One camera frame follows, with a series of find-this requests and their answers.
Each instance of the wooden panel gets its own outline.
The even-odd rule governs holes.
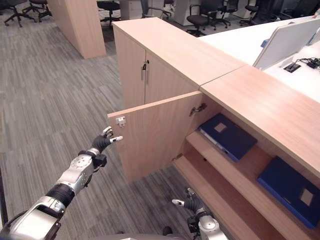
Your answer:
[[[173,164],[235,239],[284,239],[198,152]]]
[[[67,2],[65,0],[47,0],[48,6],[54,18],[55,24],[59,27],[69,42],[80,51],[75,29],[69,15]]]
[[[251,66],[200,89],[320,178],[318,102]]]
[[[106,55],[106,47],[96,0],[65,0],[82,56]]]
[[[250,127],[245,122],[241,121],[239,118],[237,118],[235,115],[233,115],[231,112],[229,112],[225,108],[221,111],[221,113],[224,114],[230,120],[232,120],[234,123],[236,123],[238,126],[240,126],[242,129],[247,131],[253,137],[255,137],[258,140],[256,145],[259,148],[261,148],[263,151],[265,151],[268,155],[270,155],[271,157],[275,157],[275,156],[281,157],[290,166],[292,166],[295,170],[297,170],[306,179],[308,179],[310,182],[312,182],[314,185],[316,185],[320,189],[320,178],[318,178],[309,170],[307,170],[305,167],[303,167],[293,157],[291,157],[289,154],[284,152],[282,149],[280,149],[270,140],[266,139],[259,132],[255,131],[252,127]]]
[[[132,108],[145,104],[146,50],[123,32],[114,28],[116,54],[123,93],[124,106]]]
[[[145,82],[146,104],[191,93],[199,89],[150,51],[146,51],[145,59],[149,60]]]
[[[186,140],[242,194],[286,239],[315,240],[320,238],[320,226],[307,228],[258,182],[259,174],[271,160],[254,146],[241,161],[234,163],[198,131]]]
[[[244,62],[157,17],[113,24],[199,86],[245,65]]]
[[[187,135],[193,116],[190,110],[201,102],[200,91],[108,114],[109,124],[128,181],[168,166],[175,158]],[[120,128],[116,118],[124,116]]]
[[[85,59],[106,54],[95,0],[48,0],[48,4],[57,26]]]

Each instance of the metal hinge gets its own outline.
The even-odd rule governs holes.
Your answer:
[[[172,161],[177,160],[183,156],[182,153],[179,153],[176,157],[172,158]]]
[[[195,113],[201,112],[201,111],[204,110],[206,107],[207,107],[207,104],[202,103],[198,108],[195,108],[195,107],[192,108],[189,117],[192,116],[192,115],[195,114]]]

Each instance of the white desk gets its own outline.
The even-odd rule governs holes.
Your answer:
[[[277,27],[287,25],[290,22],[299,23],[311,19],[312,16],[305,16],[275,21],[202,36],[199,39],[249,65],[253,65],[263,49],[261,44],[271,37]]]
[[[304,47],[294,56],[293,61],[302,58],[320,58],[320,41]],[[293,73],[281,68],[281,62],[264,72],[320,103],[320,69],[312,69],[303,62],[297,64],[301,67]]]
[[[248,26],[198,39],[253,65],[263,49],[262,42],[269,39],[277,27],[287,25],[290,22],[299,23],[310,19],[312,16]],[[304,47],[294,56],[293,60],[313,57],[320,57],[320,41]],[[264,72],[320,103],[320,70],[312,69],[300,62],[301,67],[295,72],[289,73],[279,67],[282,62],[265,69]]]

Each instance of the blue binder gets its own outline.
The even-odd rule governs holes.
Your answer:
[[[199,126],[199,131],[234,162],[238,162],[257,140],[221,113]]]
[[[314,229],[320,220],[320,190],[276,156],[257,181],[304,225]]]

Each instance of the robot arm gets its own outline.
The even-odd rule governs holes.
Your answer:
[[[187,200],[173,199],[172,203],[194,212],[195,216],[189,217],[187,220],[190,232],[195,233],[193,239],[200,236],[201,240],[228,240],[224,232],[221,231],[218,221],[206,212],[196,193],[191,188],[186,188],[185,191],[188,196]]]
[[[123,139],[112,136],[111,127],[107,127],[94,139],[89,150],[80,151],[53,188],[18,219],[9,230],[9,236],[14,240],[53,240],[72,199],[88,186],[92,174],[107,164],[107,156],[101,154],[102,151]],[[5,226],[3,230],[8,231],[9,227]]]

